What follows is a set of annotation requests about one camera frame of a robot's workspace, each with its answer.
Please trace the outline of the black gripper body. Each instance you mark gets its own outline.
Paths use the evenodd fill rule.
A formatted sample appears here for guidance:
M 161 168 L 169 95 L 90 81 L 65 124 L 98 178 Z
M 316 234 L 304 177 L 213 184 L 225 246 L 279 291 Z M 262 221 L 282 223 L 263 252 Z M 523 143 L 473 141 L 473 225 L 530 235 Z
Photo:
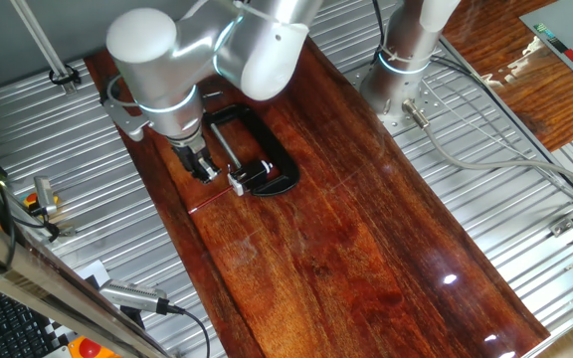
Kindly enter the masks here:
M 199 156 L 208 152 L 204 136 L 201 132 L 195 132 L 191 136 L 184 138 L 168 138 L 173 151 L 177 154 L 184 168 L 188 170 L 187 157 L 189 155 Z

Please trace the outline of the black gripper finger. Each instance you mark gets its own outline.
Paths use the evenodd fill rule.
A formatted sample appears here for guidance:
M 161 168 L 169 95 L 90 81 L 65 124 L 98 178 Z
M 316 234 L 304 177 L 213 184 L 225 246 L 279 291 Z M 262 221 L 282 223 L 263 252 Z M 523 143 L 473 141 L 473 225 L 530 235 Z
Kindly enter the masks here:
M 189 155 L 187 157 L 187 163 L 188 163 L 188 171 L 195 179 L 199 180 L 200 182 L 208 181 L 208 173 L 199 163 L 199 158 L 197 156 Z
M 204 184 L 214 181 L 221 172 L 221 169 L 213 162 L 212 157 L 207 154 L 198 156 L 198 169 L 200 170 L 201 181 Z

